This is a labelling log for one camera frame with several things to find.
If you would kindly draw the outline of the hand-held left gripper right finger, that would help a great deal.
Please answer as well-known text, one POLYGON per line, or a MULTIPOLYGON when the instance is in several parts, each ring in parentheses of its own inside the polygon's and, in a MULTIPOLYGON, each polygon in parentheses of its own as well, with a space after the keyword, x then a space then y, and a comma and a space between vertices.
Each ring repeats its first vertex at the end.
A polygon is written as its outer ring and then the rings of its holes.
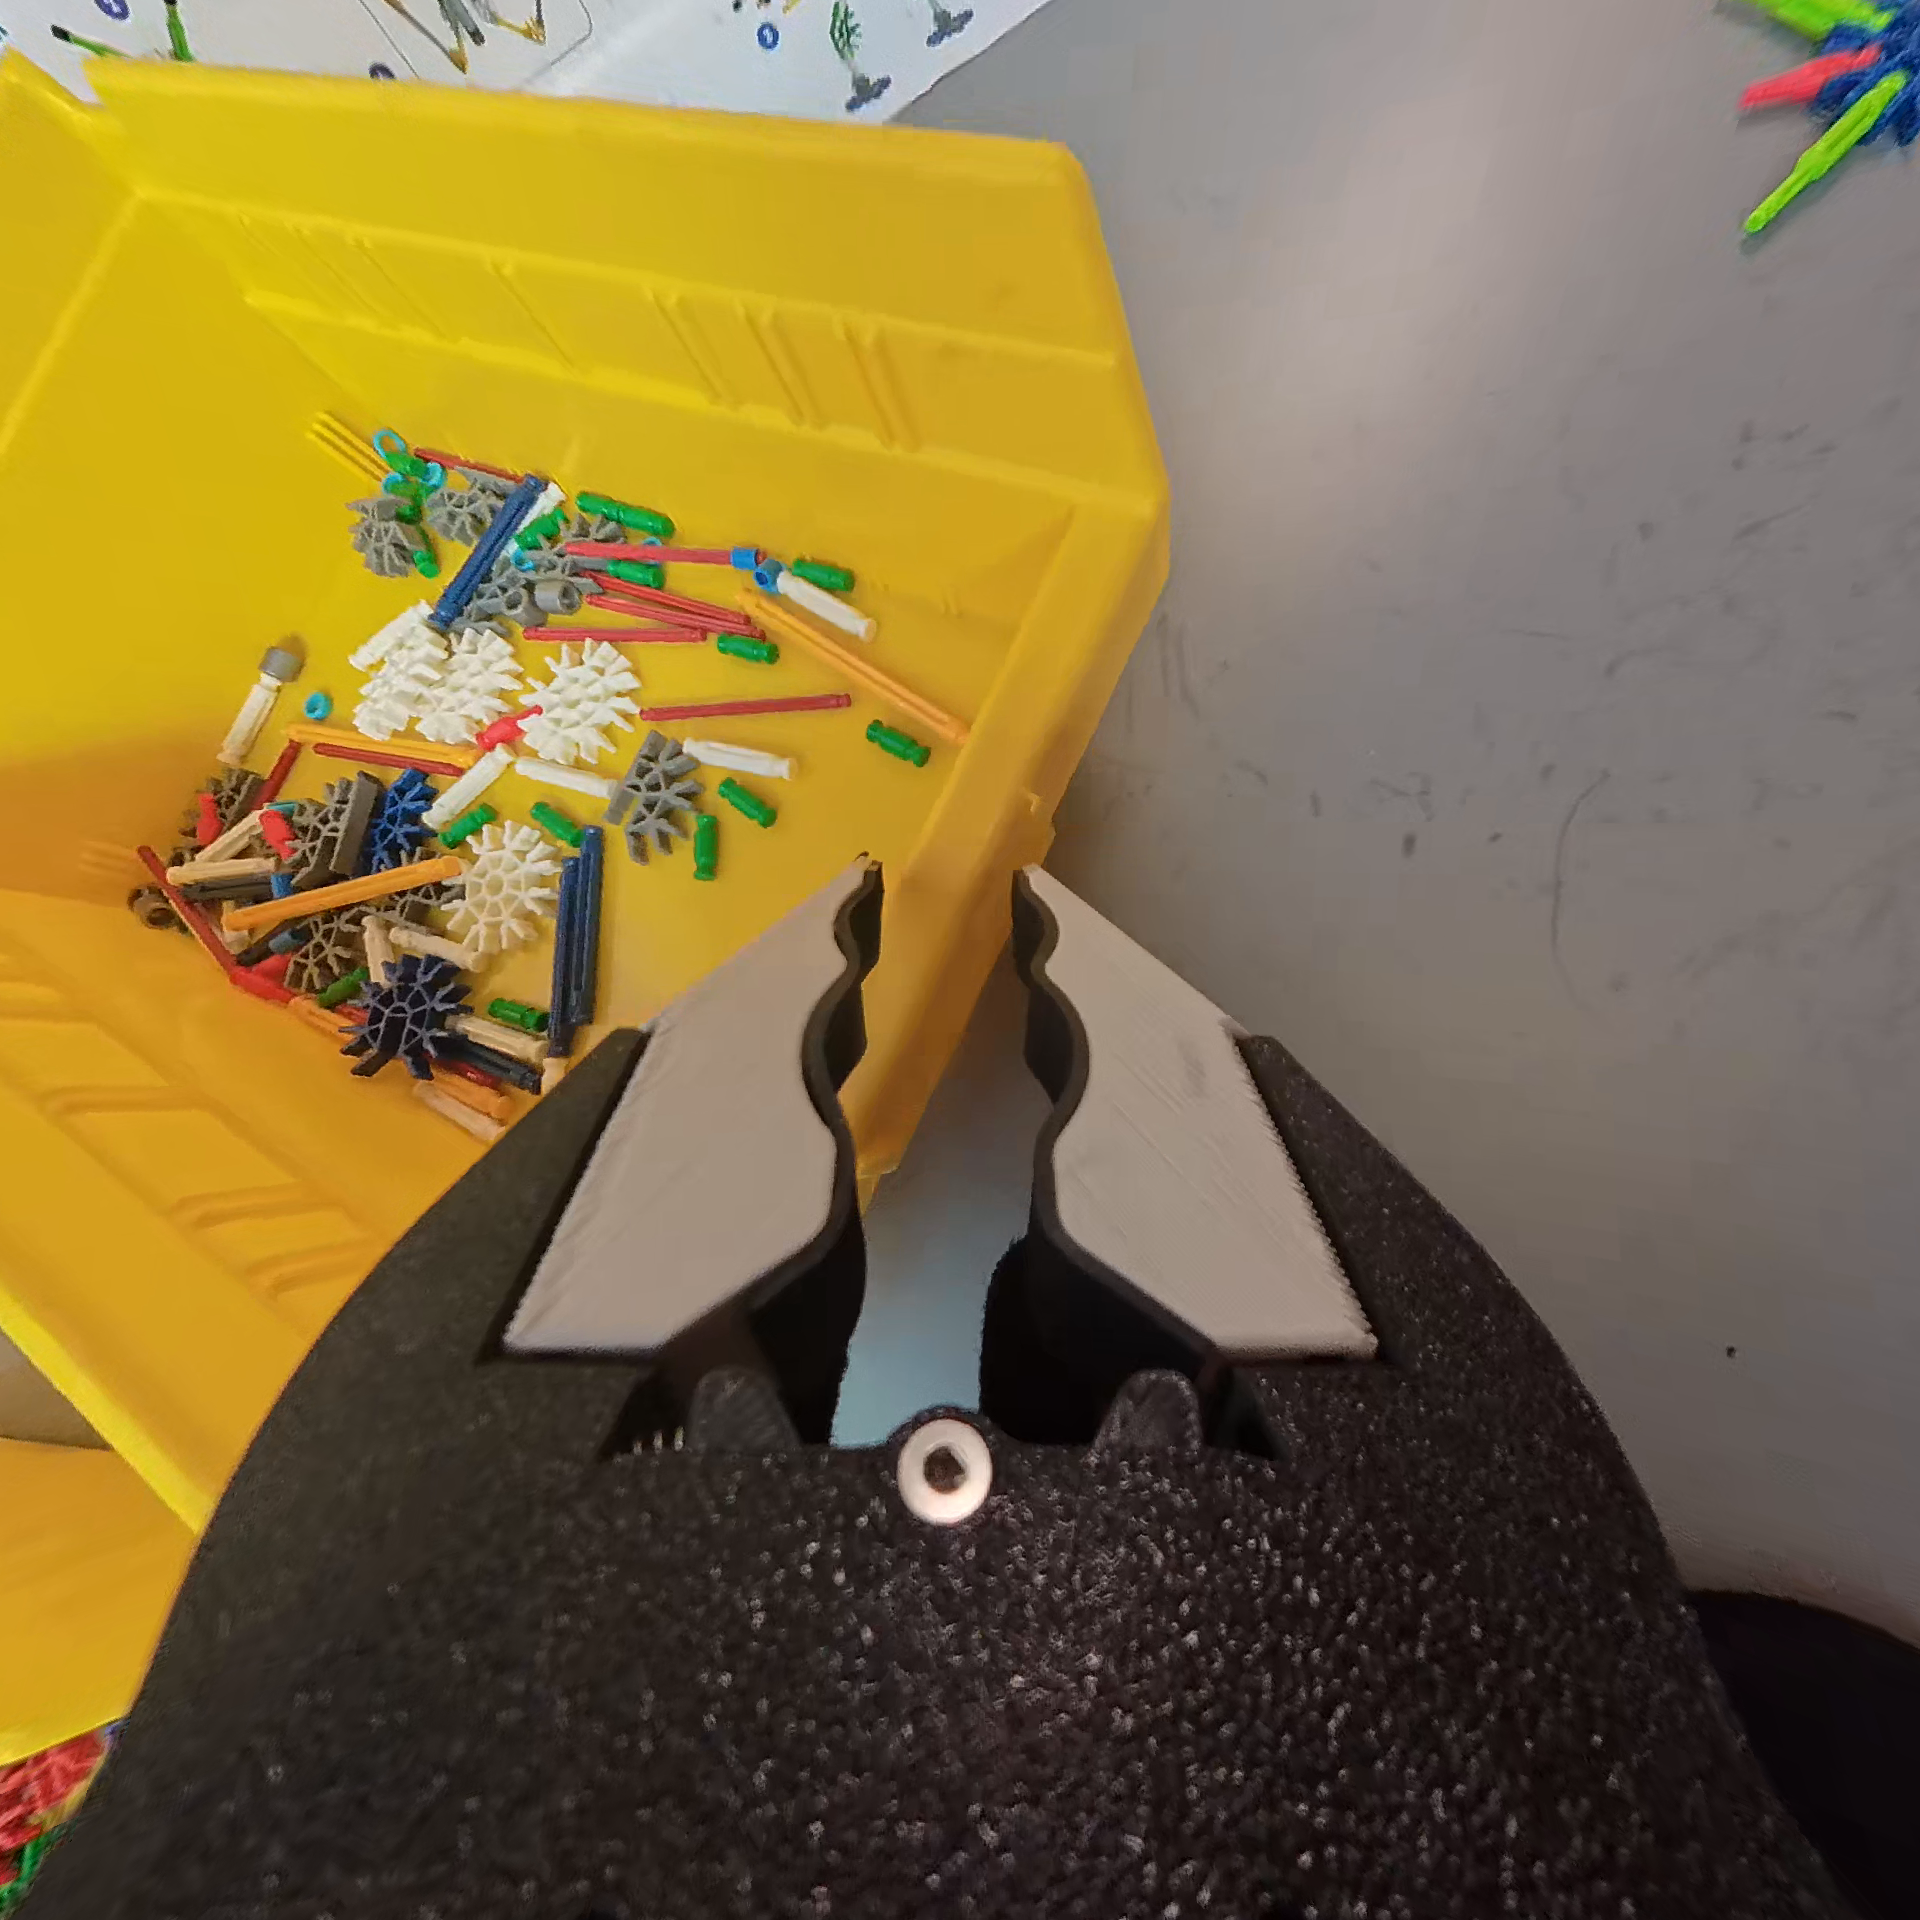
POLYGON ((1247 1031, 1051 874, 1014 879, 1041 1322, 1071 1357, 1373 1360, 1247 1031))

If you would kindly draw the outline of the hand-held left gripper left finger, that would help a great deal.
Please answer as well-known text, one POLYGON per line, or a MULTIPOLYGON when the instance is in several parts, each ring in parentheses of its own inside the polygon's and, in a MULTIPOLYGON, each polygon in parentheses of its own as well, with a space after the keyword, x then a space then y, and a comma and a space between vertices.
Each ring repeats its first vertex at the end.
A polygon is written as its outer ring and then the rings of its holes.
POLYGON ((852 1202, 882 876, 858 855, 671 1000, 503 1329, 514 1355, 661 1355, 822 1245, 852 1202))

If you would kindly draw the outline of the yellow storage bin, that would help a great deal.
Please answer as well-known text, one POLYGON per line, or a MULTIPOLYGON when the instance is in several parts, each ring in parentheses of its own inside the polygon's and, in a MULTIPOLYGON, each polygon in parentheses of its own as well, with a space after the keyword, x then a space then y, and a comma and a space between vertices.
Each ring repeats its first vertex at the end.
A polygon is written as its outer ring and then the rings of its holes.
POLYGON ((762 725, 801 759, 723 879, 609 858, 641 1025, 882 864, 858 1180, 892 1172, 1169 579, 1169 476, 1083 170, 985 136, 107 63, 4 63, 4 1330, 177 1523, 477 1144, 127 913, 257 661, 351 648, 325 416, 855 575, 953 714, 762 725))
POLYGON ((117 1455, 2 1442, 2 1762, 125 1717, 194 1548, 117 1455))

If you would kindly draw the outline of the red short toy rod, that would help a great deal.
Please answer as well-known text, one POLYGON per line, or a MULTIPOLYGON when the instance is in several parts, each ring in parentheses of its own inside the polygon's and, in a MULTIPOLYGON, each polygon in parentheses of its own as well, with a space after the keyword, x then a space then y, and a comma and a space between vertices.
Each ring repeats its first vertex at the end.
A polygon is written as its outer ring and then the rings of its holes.
POLYGON ((1740 112, 1770 112, 1779 108, 1810 108, 1834 83, 1866 74, 1881 59, 1881 42, 1847 47, 1838 52, 1815 55, 1779 76, 1754 83, 1740 95, 1740 112))

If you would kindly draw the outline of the blue toy connector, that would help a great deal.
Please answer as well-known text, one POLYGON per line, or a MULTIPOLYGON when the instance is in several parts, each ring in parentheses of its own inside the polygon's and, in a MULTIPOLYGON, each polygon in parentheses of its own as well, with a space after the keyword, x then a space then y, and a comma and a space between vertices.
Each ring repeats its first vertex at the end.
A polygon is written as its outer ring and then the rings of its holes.
POLYGON ((1809 117, 1826 137, 1841 127, 1859 127, 1857 147, 1892 144, 1908 149, 1917 139, 1917 52, 1916 36, 1892 29, 1860 42, 1831 39, 1822 55, 1844 59, 1820 84, 1809 117))

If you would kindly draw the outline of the grey desk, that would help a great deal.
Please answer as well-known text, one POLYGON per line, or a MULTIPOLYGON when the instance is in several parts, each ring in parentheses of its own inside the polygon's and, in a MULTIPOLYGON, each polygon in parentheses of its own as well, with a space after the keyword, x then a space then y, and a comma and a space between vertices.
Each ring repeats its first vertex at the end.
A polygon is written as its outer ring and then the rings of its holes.
POLYGON ((1916 1640, 1916 152, 1741 5, 1049 5, 1170 575, 1049 867, 1282 1040, 1687 1579, 1916 1640))

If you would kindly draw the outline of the pile of toy parts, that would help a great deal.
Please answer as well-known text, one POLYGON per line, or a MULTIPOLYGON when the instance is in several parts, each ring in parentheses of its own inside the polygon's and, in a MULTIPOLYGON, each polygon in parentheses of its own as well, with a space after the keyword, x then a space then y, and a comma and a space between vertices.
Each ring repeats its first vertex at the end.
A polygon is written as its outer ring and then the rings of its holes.
POLYGON ((2 1765, 2 1881, 21 1872, 30 1842, 74 1817, 84 1791, 113 1751, 117 1723, 98 1727, 2 1765))
POLYGON ((299 640, 262 656, 174 847, 134 850, 127 913, 491 1144, 598 1019, 611 858, 686 848, 715 885, 729 821, 775 829, 775 785, 826 768, 715 725, 835 716, 869 776, 943 767, 971 717, 876 655, 846 568, 686 545, 635 500, 388 427, 322 413, 308 436, 364 485, 356 557, 437 596, 356 645, 351 700, 314 687, 254 768, 303 669, 299 640))

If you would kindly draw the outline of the printed instruction sheet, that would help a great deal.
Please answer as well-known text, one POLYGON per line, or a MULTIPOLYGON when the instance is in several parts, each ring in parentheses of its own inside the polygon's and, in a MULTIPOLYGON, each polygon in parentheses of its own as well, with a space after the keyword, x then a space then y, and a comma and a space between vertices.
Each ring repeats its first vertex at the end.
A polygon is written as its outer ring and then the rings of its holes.
POLYGON ((1037 2, 4 2, 82 100, 113 57, 879 124, 1037 2))

